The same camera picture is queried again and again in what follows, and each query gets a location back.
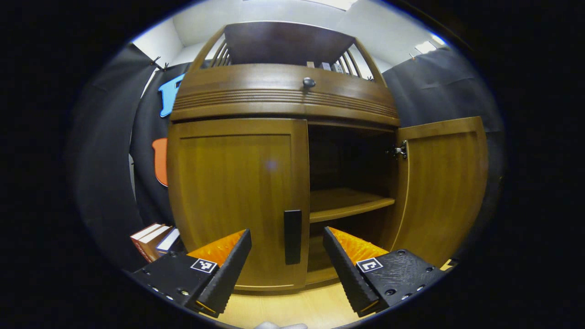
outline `wooden shelf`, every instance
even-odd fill
[[[310,222],[365,213],[394,204],[393,198],[342,187],[339,189],[311,191]]]

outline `book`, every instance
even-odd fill
[[[182,251],[183,242],[178,228],[173,228],[156,246],[156,251],[162,256],[169,251]]]
[[[329,66],[329,63],[323,62],[323,63],[321,63],[321,65],[319,65],[319,68],[322,68],[324,70],[331,71],[331,66]]]
[[[146,251],[144,251],[144,249],[142,248],[142,246],[140,245],[140,243],[138,243],[138,240],[142,237],[144,237],[145,235],[147,235],[148,233],[153,232],[155,229],[159,228],[161,225],[160,224],[152,224],[151,226],[148,226],[145,229],[141,229],[140,231],[134,233],[133,235],[130,236],[130,239],[132,240],[132,242],[134,242],[134,246],[136,247],[136,249],[138,249],[138,252],[140,252],[140,254],[147,260],[149,261],[149,257],[146,254]]]
[[[338,63],[333,63],[331,65],[331,70],[333,72],[337,72],[337,73],[343,73],[343,68],[341,68],[341,65],[339,65]]]
[[[149,263],[156,261],[160,255],[156,251],[156,245],[172,230],[172,226],[162,225],[153,232],[148,233],[142,238],[138,239],[138,243],[144,249],[144,252],[148,256],[146,259]]]

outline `wooden floor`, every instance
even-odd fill
[[[234,292],[225,312],[214,320],[244,329],[253,329],[264,321],[280,327],[304,323],[309,329],[330,329],[360,318],[337,281],[288,294]]]

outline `wooden railing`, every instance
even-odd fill
[[[225,30],[225,26],[220,28],[212,37],[209,38],[209,40],[206,42],[206,44],[203,46],[203,48],[201,49],[201,51],[199,52],[199,54],[197,55],[197,57],[193,61],[193,64],[189,68],[189,73],[192,71],[195,71],[195,68],[202,67],[203,62],[205,61],[205,58],[207,57],[207,55],[211,52],[211,49],[213,49],[213,47],[219,42],[220,38],[223,36],[224,30]],[[362,55],[362,58],[364,59],[364,61],[366,62],[366,65],[370,69],[370,71],[372,73],[372,79],[374,80],[374,82],[376,82],[378,84],[382,84],[383,86],[387,87],[386,81],[384,81],[384,79],[382,78],[382,75],[381,75],[380,71],[378,71],[376,64],[374,63],[374,60],[371,58],[371,56],[367,52],[367,50],[363,47],[362,43],[359,42],[359,40],[355,39],[355,42],[354,42],[354,44],[352,44],[352,46],[353,45],[356,46],[357,51]],[[357,77],[360,77],[363,79],[368,79],[368,77],[362,76],[362,73],[360,72],[360,69],[357,66],[355,58],[353,57],[352,53],[349,51],[349,47],[345,50],[345,52],[341,55],[341,57],[335,63],[341,66],[341,68],[345,74],[349,74],[351,76],[357,76]],[[217,50],[215,51],[215,54],[213,56],[213,59],[211,60],[211,64],[209,65],[209,68],[218,67],[218,66],[228,66],[231,64],[232,64],[232,59],[231,59],[230,54],[229,54],[229,48],[228,48],[228,45],[226,44],[226,39],[224,38],[223,41],[219,44],[219,47],[217,48]]]

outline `cabinet top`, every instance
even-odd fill
[[[333,63],[355,38],[333,30],[291,22],[245,22],[225,26],[233,64]]]

